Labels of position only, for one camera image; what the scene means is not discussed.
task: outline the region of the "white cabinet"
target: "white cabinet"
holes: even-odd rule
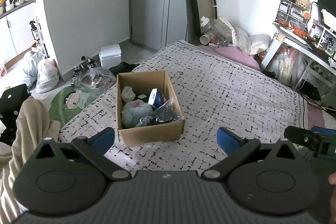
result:
[[[29,22],[33,20],[33,3],[24,6],[7,16],[9,30],[17,54],[23,53],[34,43]]]
[[[7,18],[0,19],[0,58],[4,63],[17,56],[11,33],[7,25]]]

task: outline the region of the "pink pillow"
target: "pink pillow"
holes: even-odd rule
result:
[[[252,56],[249,56],[243,52],[241,52],[236,47],[220,47],[220,48],[213,48],[208,46],[199,46],[200,48],[208,51],[208,52],[216,52],[217,54],[230,59],[232,61],[235,61],[237,63],[240,63],[242,65],[245,65],[247,67],[250,67],[252,69],[260,70],[259,64],[257,61],[254,60]]]

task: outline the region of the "screw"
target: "screw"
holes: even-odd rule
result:
[[[217,170],[206,170],[203,174],[207,179],[217,179],[221,175]]]
[[[116,170],[112,173],[112,177],[115,179],[125,179],[128,175],[129,173],[125,170]]]

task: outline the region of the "cartoon rug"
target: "cartoon rug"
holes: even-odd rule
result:
[[[49,109],[50,119],[59,121],[62,128],[91,104],[93,99],[92,93],[75,90],[75,88],[67,86],[58,92],[51,102]]]

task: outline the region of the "black polka dot cloth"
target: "black polka dot cloth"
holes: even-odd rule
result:
[[[22,103],[30,96],[26,84],[5,90],[0,98],[0,120],[6,129],[1,134],[0,142],[12,145],[16,138],[16,119]]]

